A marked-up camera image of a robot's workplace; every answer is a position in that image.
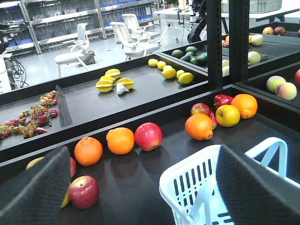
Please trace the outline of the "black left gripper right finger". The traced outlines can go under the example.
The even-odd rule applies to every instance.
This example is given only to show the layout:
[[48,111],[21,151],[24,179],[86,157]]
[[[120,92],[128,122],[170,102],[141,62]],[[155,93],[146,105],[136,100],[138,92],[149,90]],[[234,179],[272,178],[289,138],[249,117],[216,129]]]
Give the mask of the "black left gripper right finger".
[[300,188],[245,154],[222,145],[216,180],[234,224],[300,223]]

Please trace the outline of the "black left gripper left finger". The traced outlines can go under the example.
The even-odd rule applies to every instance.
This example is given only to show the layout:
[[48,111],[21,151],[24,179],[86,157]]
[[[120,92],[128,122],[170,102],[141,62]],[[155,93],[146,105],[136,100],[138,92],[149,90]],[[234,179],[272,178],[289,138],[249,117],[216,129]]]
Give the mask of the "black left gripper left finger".
[[71,180],[66,146],[0,186],[2,225],[52,225],[60,212]]

